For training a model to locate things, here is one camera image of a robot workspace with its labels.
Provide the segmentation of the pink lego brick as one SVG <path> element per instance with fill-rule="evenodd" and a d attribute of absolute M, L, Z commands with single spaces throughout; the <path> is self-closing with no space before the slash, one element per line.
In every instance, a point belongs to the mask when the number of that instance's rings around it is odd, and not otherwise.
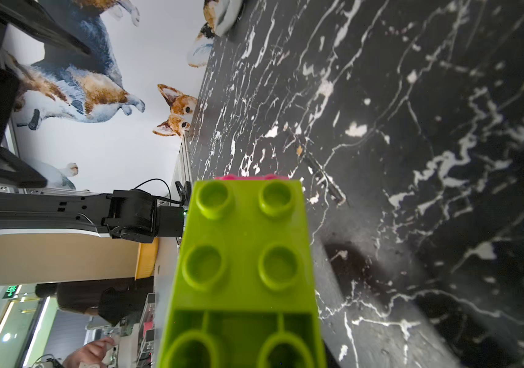
<path fill-rule="evenodd" d="M 218 176 L 215 178 L 216 180 L 255 180 L 255 181 L 262 181 L 262 180 L 288 180 L 289 178 L 285 176 L 278 176 L 275 174 L 268 174 L 265 176 L 236 176 L 233 174 L 226 175 L 226 176 Z"/>

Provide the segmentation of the green lego brick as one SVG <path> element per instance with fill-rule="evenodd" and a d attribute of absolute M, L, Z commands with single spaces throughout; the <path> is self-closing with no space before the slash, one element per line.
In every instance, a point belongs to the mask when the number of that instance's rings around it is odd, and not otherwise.
<path fill-rule="evenodd" d="M 324 367 L 300 182 L 195 184 L 160 367 Z"/>

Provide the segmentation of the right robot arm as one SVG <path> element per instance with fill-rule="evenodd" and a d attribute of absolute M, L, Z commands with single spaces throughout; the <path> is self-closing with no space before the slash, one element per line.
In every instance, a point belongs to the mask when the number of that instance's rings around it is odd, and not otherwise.
<path fill-rule="evenodd" d="M 142 190 L 48 196 L 0 192 L 0 236 L 70 233 L 151 243 L 179 238 L 185 209 Z"/>

